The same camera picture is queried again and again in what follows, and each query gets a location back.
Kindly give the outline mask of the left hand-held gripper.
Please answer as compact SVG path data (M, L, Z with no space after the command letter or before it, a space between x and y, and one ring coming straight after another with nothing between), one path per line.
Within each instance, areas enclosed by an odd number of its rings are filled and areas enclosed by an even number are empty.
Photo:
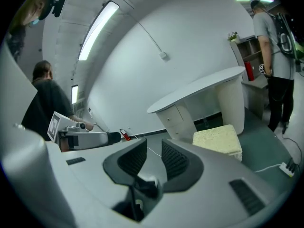
M121 141L119 132L89 132L82 121L74 121L58 112L54 112L48 126L47 135L62 151L62 136L59 132L78 134L78 149L92 149L113 145Z

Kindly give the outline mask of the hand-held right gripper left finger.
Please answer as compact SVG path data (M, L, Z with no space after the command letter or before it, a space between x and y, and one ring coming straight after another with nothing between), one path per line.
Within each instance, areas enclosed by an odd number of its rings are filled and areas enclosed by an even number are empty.
M126 197L128 188L115 184L104 172L103 161L114 152L138 140L111 146L61 152L53 142L46 142L48 157L59 188L68 204L60 211L62 218L51 228L148 228L144 221L133 221L112 207Z

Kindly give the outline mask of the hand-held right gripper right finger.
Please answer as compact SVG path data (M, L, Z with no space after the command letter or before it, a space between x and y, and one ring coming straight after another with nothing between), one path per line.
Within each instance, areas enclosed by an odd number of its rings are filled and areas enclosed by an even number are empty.
M168 180L152 228L256 228L280 204L275 189L225 154L163 140L162 161Z

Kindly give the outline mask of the cream upholstered stool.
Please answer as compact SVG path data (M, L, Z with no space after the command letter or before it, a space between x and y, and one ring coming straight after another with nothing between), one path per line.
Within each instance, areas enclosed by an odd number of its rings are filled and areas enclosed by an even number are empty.
M233 125L229 124L195 132L192 144L242 161L243 151Z

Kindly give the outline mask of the white vanity desk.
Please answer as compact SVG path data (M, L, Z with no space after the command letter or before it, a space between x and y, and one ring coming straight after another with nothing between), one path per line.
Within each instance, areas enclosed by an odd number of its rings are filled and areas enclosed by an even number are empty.
M197 131L184 100L214 88L224 125L232 125L241 134L245 125L242 75L245 68L236 66L202 77L151 105L147 113L156 114L172 139L192 143Z

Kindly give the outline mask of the white power strip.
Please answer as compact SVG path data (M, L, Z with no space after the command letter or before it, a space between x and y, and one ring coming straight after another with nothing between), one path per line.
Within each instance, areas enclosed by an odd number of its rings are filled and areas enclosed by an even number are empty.
M294 162L289 162L286 164L282 162L279 166L279 169L283 171L287 176L293 177L296 171L297 165Z

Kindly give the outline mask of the red cylinder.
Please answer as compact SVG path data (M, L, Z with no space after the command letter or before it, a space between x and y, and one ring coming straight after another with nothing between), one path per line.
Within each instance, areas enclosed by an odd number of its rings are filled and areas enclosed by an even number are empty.
M253 81L254 80L254 74L253 74L253 69L252 69L251 63L249 61L245 61L244 65L245 65L245 68L246 68L248 80Z

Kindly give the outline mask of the grey shelf unit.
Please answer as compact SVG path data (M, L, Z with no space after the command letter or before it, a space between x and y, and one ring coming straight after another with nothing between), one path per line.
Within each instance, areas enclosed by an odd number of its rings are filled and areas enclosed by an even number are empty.
M255 116L262 119L269 100L267 79L258 70L259 65L263 63L259 42L255 36L251 36L240 39L239 43L230 42L230 46L240 67L245 68L245 61L251 63L254 80L248 80L246 68L242 75L245 107Z

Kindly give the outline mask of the small potted plant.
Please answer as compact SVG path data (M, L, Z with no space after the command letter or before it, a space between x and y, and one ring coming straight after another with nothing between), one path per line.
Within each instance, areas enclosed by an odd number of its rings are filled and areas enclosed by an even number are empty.
M239 43L240 37L239 37L238 33L236 31L228 33L228 41Z

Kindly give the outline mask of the white wall conduit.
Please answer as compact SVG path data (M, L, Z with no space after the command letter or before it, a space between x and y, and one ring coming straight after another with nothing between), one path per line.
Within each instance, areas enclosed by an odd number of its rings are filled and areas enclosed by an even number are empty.
M144 32L147 34L147 36L149 37L149 39L153 42L153 44L156 46L156 48L158 49L159 53L162 52L162 49L159 47L159 45L156 43L156 41L154 40L154 38L150 35L150 33L148 32L148 30L139 22L136 20L136 23L138 23L140 25L140 27L144 30Z

